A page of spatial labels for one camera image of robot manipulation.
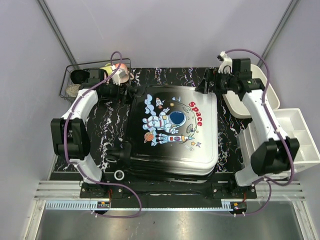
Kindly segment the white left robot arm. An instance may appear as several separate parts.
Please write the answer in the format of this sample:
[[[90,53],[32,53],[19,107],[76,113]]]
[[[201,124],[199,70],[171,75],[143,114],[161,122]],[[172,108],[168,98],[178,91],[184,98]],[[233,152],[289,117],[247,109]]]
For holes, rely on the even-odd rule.
[[[134,76],[117,63],[100,68],[78,69],[70,74],[76,97],[71,107],[60,118],[50,122],[54,153],[73,165],[83,181],[92,184],[90,192],[97,198],[108,193],[102,182],[103,172],[90,154],[91,141],[86,129],[86,120],[99,99],[122,101]]]

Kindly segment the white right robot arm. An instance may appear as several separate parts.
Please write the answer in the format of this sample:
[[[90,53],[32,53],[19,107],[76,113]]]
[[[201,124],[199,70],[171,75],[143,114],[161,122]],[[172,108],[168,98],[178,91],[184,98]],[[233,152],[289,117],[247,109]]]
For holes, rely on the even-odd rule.
[[[224,52],[217,58],[220,66],[206,69],[195,90],[202,94],[235,93],[250,113],[253,137],[258,143],[244,158],[243,168],[234,174],[235,181],[227,185],[228,195],[236,199],[244,194],[245,187],[270,180],[271,174],[290,171],[293,176],[300,143],[297,138],[289,137],[279,124],[267,98],[267,86],[260,78],[253,77],[251,60],[232,59]]]

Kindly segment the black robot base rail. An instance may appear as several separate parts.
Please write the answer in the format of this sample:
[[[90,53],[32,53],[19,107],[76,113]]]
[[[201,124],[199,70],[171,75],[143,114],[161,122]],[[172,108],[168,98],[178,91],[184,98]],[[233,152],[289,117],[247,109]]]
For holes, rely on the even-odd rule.
[[[218,172],[205,181],[173,179],[169,181],[130,178],[112,185],[79,182],[82,199],[110,198],[115,208],[181,208],[211,206],[222,199],[253,200],[253,186],[237,186],[233,173]]]

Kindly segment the space astronaut kids suitcase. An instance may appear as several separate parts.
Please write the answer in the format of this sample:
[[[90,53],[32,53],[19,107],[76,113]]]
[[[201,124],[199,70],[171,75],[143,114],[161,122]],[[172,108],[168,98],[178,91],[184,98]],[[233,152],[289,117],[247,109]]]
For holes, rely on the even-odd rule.
[[[146,85],[128,98],[123,141],[106,152],[117,169],[164,181],[206,182],[218,163],[217,96],[188,86]]]

